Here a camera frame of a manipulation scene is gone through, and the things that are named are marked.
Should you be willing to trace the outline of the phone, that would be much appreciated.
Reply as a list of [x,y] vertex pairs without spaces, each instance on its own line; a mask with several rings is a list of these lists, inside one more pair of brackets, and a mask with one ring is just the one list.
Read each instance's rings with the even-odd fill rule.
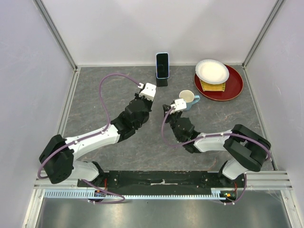
[[169,70],[169,54],[161,52],[156,54],[156,77],[158,79],[168,79]]

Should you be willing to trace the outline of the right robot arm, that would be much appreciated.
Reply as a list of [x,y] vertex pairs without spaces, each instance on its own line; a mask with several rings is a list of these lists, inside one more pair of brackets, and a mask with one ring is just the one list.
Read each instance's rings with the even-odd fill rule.
[[261,171],[264,162],[271,158],[271,143],[241,124],[219,133],[201,133],[189,118],[181,116],[183,106],[164,104],[162,107],[162,123],[170,125],[177,147],[182,146],[189,153],[227,151],[231,155],[218,172],[218,183],[223,187],[230,186],[247,171]]

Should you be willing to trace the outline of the black folding phone stand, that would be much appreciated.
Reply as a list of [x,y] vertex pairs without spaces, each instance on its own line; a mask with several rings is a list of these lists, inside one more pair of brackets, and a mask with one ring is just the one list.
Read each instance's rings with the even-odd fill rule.
[[168,79],[169,79],[169,74],[165,75],[164,77],[159,77],[158,73],[155,73],[155,78],[156,78],[156,86],[157,87],[167,87],[168,86]]

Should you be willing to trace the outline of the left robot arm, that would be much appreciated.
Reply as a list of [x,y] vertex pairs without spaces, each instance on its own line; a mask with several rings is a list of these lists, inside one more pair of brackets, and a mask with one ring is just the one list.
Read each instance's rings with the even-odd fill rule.
[[108,126],[83,135],[63,138],[53,136],[39,157],[45,178],[58,184],[68,178],[86,179],[94,187],[104,182],[101,167],[95,161],[82,162],[78,158],[98,148],[120,143],[142,127],[149,119],[154,96],[144,92],[136,93],[135,98]]

